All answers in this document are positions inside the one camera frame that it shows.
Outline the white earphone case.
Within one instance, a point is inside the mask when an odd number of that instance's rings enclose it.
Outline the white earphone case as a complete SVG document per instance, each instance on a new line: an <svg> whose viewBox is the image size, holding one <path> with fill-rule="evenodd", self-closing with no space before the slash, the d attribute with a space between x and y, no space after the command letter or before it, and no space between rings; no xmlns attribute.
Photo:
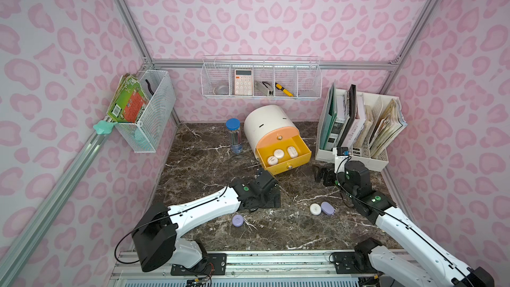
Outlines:
<svg viewBox="0 0 510 287"><path fill-rule="evenodd" d="M288 152L289 156L290 156L292 159L297 158L297 157L299 156L298 151L297 151L297 150L296 150L296 148L295 148L295 147L293 147L293 146L289 146L289 147L287 148L287 152Z"/></svg>
<svg viewBox="0 0 510 287"><path fill-rule="evenodd" d="M274 157L277 159L282 159L285 156L285 152L281 149L277 149L274 151Z"/></svg>
<svg viewBox="0 0 510 287"><path fill-rule="evenodd" d="M275 157L275 156L271 155L271 156L267 159L267 163L268 163L268 165L269 165L269 166L275 166L275 165L277 165L277 164L279 163L279 161L278 161L278 158L277 158L277 157Z"/></svg>
<svg viewBox="0 0 510 287"><path fill-rule="evenodd" d="M321 214L322 212L322 208L319 204L317 203L312 203L310 206L309 206L309 210L310 210L310 213L312 215L315 215L315 216L318 216Z"/></svg>

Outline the yellow drawer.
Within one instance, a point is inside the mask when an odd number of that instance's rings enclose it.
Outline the yellow drawer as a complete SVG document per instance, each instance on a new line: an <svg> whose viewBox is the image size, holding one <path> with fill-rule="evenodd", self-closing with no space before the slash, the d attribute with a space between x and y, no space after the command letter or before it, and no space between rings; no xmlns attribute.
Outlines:
<svg viewBox="0 0 510 287"><path fill-rule="evenodd" d="M293 146L296 148L296 150L299 153L299 156L297 158L292 159L289 156L287 152L287 148L289 146ZM271 155L274 155L274 151L277 149L283 150L285 152L285 156L282 159L278 160L279 163L277 165L269 166L267 163L267 159ZM266 171L269 171L272 175L281 174L286 171L296 169L297 167L300 167L304 164L307 164L312 156L311 150L305 144L301 136L295 136L292 139L287 139L285 141L275 143L271 146L262 149L256 149L256 154L258 156L260 163L262 164L262 167Z"/></svg>

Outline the orange top drawer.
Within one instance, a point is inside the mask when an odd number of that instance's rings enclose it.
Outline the orange top drawer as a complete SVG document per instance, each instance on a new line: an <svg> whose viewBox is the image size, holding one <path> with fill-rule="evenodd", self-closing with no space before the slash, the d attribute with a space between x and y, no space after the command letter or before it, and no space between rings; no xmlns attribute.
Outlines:
<svg viewBox="0 0 510 287"><path fill-rule="evenodd" d="M296 127L287 126L278 128L261 137L256 145L256 149L262 149L299 135L300 132Z"/></svg>

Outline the white drawer cabinet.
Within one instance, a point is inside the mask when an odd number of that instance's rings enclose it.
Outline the white drawer cabinet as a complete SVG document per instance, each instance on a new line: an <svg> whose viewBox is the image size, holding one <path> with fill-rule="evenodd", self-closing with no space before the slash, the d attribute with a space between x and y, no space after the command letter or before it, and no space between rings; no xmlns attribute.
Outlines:
<svg viewBox="0 0 510 287"><path fill-rule="evenodd" d="M277 105L263 106L252 111L244 121L244 135L255 158L258 158L256 145L259 139L272 130L287 126L296 127L285 111Z"/></svg>

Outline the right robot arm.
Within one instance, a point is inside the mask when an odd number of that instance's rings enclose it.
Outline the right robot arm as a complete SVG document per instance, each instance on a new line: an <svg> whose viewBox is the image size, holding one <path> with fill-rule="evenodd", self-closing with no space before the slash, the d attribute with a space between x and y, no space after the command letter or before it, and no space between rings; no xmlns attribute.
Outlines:
<svg viewBox="0 0 510 287"><path fill-rule="evenodd" d="M362 162L345 157L333 168L318 168L315 178L326 186L338 187L358 214L385 231L415 260L412 264L379 240L368 238L355 246L350 260L341 258L338 252L331 254L336 270L381 272L402 286L494 286L494 278L484 268L472 268L451 255L418 228L392 199L375 191L369 170Z"/></svg>

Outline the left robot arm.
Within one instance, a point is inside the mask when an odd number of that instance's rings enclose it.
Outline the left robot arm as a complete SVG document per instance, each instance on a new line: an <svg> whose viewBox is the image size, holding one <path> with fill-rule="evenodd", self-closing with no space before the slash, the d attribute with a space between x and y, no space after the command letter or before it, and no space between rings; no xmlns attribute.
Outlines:
<svg viewBox="0 0 510 287"><path fill-rule="evenodd" d="M220 267L203 243L183 235L194 228L238 211L257 211L281 207L277 179L260 171L254 179L235 178L216 193L180 204L153 204L131 233L142 272L152 272L172 264L199 274Z"/></svg>

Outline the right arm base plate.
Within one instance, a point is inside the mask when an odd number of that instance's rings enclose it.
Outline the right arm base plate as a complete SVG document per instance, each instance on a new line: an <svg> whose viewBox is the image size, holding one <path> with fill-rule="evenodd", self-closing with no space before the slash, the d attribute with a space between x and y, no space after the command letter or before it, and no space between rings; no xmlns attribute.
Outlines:
<svg viewBox="0 0 510 287"><path fill-rule="evenodd" d="M334 265L338 275L385 275L372 267L367 252L333 252L328 261Z"/></svg>

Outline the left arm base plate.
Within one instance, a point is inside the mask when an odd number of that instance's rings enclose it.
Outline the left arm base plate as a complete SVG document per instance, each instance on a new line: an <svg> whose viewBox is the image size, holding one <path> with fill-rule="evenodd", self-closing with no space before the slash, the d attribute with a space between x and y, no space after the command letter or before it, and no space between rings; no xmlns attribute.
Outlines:
<svg viewBox="0 0 510 287"><path fill-rule="evenodd" d="M224 276L226 272L226 266L226 253L211 253L191 268L185 268L181 265L174 264L171 268L171 276Z"/></svg>

